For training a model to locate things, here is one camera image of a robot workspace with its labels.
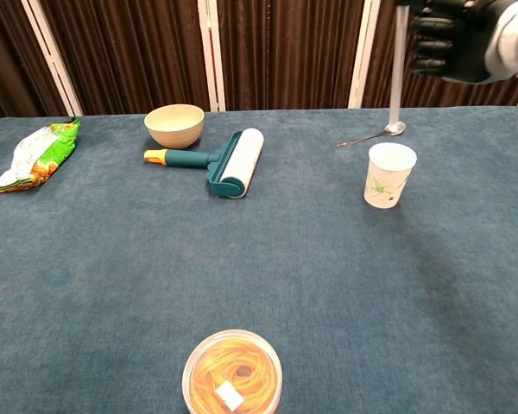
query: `round plastic container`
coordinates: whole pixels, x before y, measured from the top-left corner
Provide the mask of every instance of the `round plastic container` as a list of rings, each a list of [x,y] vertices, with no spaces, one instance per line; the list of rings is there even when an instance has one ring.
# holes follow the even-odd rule
[[[274,414],[282,391],[278,355],[259,335],[224,330],[190,354],[182,393],[192,414]]]

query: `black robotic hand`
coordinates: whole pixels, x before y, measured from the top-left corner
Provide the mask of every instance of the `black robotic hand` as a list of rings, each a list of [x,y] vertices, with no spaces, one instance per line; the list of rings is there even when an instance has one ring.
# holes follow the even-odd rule
[[[500,62],[497,40],[505,10],[518,0],[398,0],[416,17],[413,72],[470,84],[513,76]]]

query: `green snack bag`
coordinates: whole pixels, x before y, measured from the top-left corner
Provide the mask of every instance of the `green snack bag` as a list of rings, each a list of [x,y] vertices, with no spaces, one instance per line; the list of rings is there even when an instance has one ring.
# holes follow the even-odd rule
[[[46,182],[75,149],[80,121],[53,123],[23,138],[11,168],[0,176],[0,192],[27,190]]]

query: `orange noodles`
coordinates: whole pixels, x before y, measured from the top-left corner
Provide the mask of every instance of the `orange noodles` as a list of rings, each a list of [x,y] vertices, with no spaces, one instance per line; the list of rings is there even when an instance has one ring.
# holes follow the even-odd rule
[[[230,411],[216,393],[227,380],[243,397],[235,411]],[[199,414],[263,414],[268,411],[278,385],[278,374],[268,354],[251,340],[233,336],[210,346],[196,362],[190,400]]]

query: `curtain fold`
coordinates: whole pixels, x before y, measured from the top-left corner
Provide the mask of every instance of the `curtain fold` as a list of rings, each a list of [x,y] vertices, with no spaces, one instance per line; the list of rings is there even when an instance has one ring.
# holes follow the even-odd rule
[[[0,117],[66,113],[21,2],[0,0]]]
[[[187,0],[41,0],[86,115],[209,110],[198,5]]]
[[[218,0],[226,108],[346,108],[362,0]]]
[[[394,55],[395,6],[382,2],[364,90],[363,107],[388,108]],[[407,50],[414,37],[407,38]],[[407,56],[403,79],[403,107],[446,107],[462,105],[517,105],[518,78],[488,85],[445,82],[440,78],[412,74]]]

